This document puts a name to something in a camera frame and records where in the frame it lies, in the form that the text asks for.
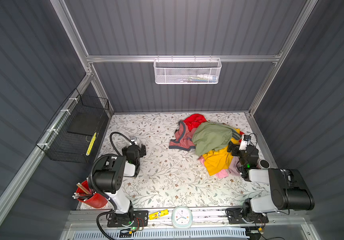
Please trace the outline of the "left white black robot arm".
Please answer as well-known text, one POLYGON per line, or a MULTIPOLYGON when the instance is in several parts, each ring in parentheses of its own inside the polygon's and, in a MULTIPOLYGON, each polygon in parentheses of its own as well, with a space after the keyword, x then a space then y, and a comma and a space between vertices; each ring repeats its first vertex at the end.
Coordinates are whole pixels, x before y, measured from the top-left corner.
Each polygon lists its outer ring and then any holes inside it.
POLYGON ((116 214, 127 214, 133 208, 122 188, 124 178, 136 178, 140 172, 140 159, 146 155, 146 146, 130 145, 122 149, 123 155, 106 154, 93 164, 88 185, 95 193, 109 201, 116 214))

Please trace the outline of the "olive green shirt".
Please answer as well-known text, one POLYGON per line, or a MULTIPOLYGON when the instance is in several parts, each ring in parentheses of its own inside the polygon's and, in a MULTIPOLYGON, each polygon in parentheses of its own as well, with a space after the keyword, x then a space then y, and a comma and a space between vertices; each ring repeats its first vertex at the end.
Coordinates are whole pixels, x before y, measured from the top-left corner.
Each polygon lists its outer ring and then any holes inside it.
POLYGON ((238 143, 241 138, 240 129, 234 129, 226 124, 205 122, 196 129, 192 141, 196 146, 196 155, 201 156, 227 147, 232 139, 238 143))

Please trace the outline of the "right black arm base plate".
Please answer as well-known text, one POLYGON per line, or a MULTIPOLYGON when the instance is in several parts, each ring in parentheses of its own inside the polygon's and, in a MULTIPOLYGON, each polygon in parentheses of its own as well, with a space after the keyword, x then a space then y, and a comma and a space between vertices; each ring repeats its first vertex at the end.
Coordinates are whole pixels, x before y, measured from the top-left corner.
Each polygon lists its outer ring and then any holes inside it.
POLYGON ((267 224, 268 216, 262 213, 247 212, 242 208, 228 208, 225 210, 229 224, 267 224))

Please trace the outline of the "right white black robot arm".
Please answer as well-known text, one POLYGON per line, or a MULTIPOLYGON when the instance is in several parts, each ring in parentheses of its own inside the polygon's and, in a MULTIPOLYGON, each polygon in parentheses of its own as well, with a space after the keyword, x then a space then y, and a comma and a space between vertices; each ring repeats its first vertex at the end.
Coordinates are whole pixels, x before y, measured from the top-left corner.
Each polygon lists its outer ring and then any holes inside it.
POLYGON ((227 152, 236 158, 236 169, 246 182, 270 187, 269 195, 244 201, 240 214, 245 221, 252 222, 267 213, 314 209, 315 200, 298 170, 259 168, 259 150, 253 144, 229 142, 227 152))

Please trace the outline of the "dusty pink grey-trimmed shirt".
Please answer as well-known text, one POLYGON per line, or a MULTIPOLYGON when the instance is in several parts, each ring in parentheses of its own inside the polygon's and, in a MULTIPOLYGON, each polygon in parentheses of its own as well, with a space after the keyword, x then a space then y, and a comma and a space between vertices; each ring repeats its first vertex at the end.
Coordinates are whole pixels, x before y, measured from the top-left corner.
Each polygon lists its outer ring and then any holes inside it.
POLYGON ((170 140, 169 149, 177 149, 183 151, 195 150, 196 146, 192 141, 197 128, 189 130, 186 123, 179 121, 179 128, 175 131, 175 139, 170 140))

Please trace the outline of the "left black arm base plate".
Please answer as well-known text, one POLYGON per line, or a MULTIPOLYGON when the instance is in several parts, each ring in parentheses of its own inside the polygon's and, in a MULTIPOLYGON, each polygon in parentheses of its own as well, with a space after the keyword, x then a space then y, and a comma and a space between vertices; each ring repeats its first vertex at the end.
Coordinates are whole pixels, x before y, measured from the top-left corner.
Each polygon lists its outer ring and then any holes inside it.
POLYGON ((146 227, 149 220, 148 211, 129 211, 126 214, 109 214, 107 216, 108 228, 120 227, 146 227))

